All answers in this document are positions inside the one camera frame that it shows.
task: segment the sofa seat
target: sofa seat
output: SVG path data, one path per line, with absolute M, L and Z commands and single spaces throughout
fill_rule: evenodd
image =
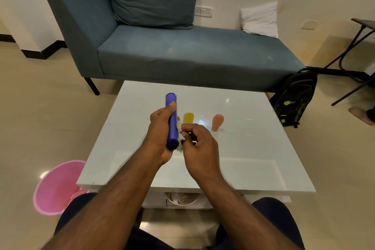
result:
M 98 48 L 106 78 L 272 92 L 304 65 L 279 40 L 240 30 L 119 25 Z

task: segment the hand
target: hand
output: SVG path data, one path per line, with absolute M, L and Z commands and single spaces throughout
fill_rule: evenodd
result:
M 182 135 L 185 165 L 199 184 L 211 179 L 223 179 L 219 164 L 219 146 L 208 129 L 198 124 L 183 124 Z
M 167 163 L 172 157 L 172 151 L 168 150 L 165 145 L 168 139 L 169 118 L 176 111 L 176 102 L 169 106 L 153 112 L 150 116 L 151 123 L 148 127 L 147 135 L 142 145 L 154 154 L 161 162 L 161 165 Z

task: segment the sofa armrest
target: sofa armrest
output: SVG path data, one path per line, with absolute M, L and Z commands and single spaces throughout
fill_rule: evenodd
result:
M 97 56 L 117 27 L 111 0 L 47 0 L 83 77 L 104 78 Z

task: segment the sofa leg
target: sofa leg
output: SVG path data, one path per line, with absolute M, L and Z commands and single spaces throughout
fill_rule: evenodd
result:
M 94 94 L 96 96 L 100 95 L 99 90 L 96 88 L 96 86 L 95 86 L 94 82 L 91 80 L 91 78 L 89 78 L 89 77 L 84 77 L 84 78 L 85 78 L 87 84 L 90 86 L 91 90 L 94 92 Z

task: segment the yellow popsicle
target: yellow popsicle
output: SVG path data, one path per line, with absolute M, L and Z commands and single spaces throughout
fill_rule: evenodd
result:
M 194 114 L 193 113 L 185 113 L 184 119 L 182 120 L 183 124 L 192 124 L 194 121 Z

